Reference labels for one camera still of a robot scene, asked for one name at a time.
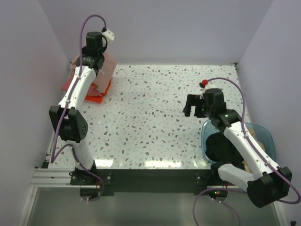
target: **white wall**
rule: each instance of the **white wall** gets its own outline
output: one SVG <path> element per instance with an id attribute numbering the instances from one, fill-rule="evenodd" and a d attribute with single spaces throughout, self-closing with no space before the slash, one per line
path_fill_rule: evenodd
<path id="1" fill-rule="evenodd" d="M 301 190 L 301 1 L 274 0 L 238 64 L 238 74 L 253 122 L 275 141 L 277 161 L 293 172 Z M 291 189 L 288 200 L 295 200 Z M 285 205 L 290 220 L 301 223 L 301 204 Z"/>
<path id="2" fill-rule="evenodd" d="M 273 0 L 39 0 L 69 60 L 79 52 L 79 28 L 102 15 L 121 63 L 238 62 Z M 85 31 L 99 30 L 98 18 Z"/>
<path id="3" fill-rule="evenodd" d="M 0 3 L 0 225 L 18 223 L 52 130 L 67 58 L 37 0 Z"/>

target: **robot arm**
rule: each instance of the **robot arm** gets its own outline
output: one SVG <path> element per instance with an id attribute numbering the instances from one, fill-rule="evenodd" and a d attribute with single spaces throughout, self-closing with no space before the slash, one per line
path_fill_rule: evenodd
<path id="1" fill-rule="evenodd" d="M 190 116 L 191 106 L 196 107 L 194 116 L 208 117 L 212 124 L 231 141 L 252 171 L 248 173 L 234 167 L 230 162 L 221 161 L 211 166 L 218 178 L 246 191 L 253 204 L 259 208 L 287 196 L 289 185 L 278 177 L 250 146 L 241 129 L 241 117 L 235 110 L 227 109 L 220 89 L 204 89 L 202 95 L 189 94 L 183 111 L 186 117 Z M 290 170 L 287 167 L 280 168 L 251 135 L 248 137 L 259 152 L 269 160 L 271 166 L 291 181 Z"/>
<path id="2" fill-rule="evenodd" d="M 86 43 L 87 45 L 82 48 L 83 66 L 81 75 L 79 75 L 79 60 L 77 60 L 77 67 L 65 96 L 58 106 L 50 107 L 49 115 L 53 128 L 56 130 L 65 105 L 69 103 L 60 125 L 59 136 L 66 143 L 73 145 L 79 162 L 86 169 L 91 170 L 95 163 L 86 142 L 88 124 L 80 110 L 90 85 L 103 66 L 103 53 L 106 47 L 103 46 L 103 34 L 101 32 L 89 32 L 86 36 Z M 79 164 L 76 164 L 76 169 L 84 170 Z"/>

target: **black cloth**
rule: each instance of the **black cloth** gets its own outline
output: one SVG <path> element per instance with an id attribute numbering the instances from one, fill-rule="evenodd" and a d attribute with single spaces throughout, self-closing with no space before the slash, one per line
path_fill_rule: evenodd
<path id="1" fill-rule="evenodd" d="M 206 155 L 209 159 L 215 162 L 224 161 L 232 163 L 234 166 L 244 169 L 240 155 L 236 147 L 222 134 L 214 133 L 206 140 Z"/>

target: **transparent blue bowl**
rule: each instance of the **transparent blue bowl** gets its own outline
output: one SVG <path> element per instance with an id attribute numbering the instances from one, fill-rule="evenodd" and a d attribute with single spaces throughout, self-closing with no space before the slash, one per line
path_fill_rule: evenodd
<path id="1" fill-rule="evenodd" d="M 268 154 L 268 156 L 272 160 L 276 161 L 275 145 L 274 145 L 272 135 L 269 133 L 269 131 L 260 125 L 251 124 L 251 123 L 246 123 L 246 127 L 248 129 L 253 129 L 255 131 L 255 139 L 263 144 L 266 154 Z M 207 120 L 202 127 L 201 149 L 204 157 L 211 163 L 215 163 L 215 162 L 209 159 L 208 156 L 206 155 L 206 150 L 207 150 L 206 140 L 210 135 L 218 132 L 219 130 L 212 125 L 210 120 Z"/>

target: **tabletop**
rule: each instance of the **tabletop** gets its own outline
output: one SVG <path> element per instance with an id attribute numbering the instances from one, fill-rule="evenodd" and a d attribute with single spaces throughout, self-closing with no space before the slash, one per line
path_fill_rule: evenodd
<path id="1" fill-rule="evenodd" d="M 214 77 L 238 83 L 233 65 L 117 65 L 103 102 L 85 102 L 80 110 L 89 125 L 86 140 L 97 168 L 209 169 L 201 152 L 207 119 L 185 117 L 182 111 L 187 94 L 200 94 L 198 84 Z M 227 108 L 241 115 L 237 88 L 213 82 L 223 90 Z M 57 149 L 64 144 L 59 139 Z M 48 168 L 74 166 L 67 147 Z"/>

